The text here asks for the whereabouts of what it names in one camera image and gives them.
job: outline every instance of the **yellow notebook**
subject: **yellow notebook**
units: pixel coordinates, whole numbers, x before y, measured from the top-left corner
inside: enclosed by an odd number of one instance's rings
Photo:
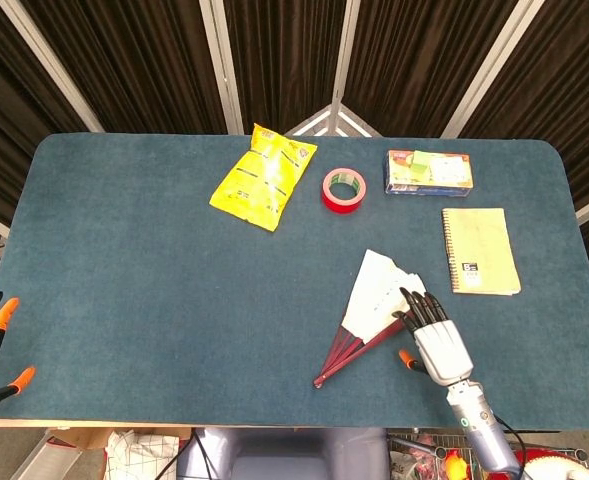
[[[454,293],[521,291],[502,208],[445,208],[443,229]]]

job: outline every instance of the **table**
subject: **table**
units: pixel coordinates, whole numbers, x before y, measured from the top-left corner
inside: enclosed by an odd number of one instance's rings
[[[494,410],[518,429],[589,428],[589,264],[563,165],[533,140],[313,138],[318,152],[269,233],[208,205],[248,137],[62,134],[34,161],[0,265],[21,298],[0,425],[444,427],[445,390],[387,340],[312,387],[366,248],[441,299]],[[466,152],[467,198],[383,193],[388,149]],[[361,209],[320,202],[324,175],[361,172]],[[454,295],[441,209],[503,207],[522,292]]]

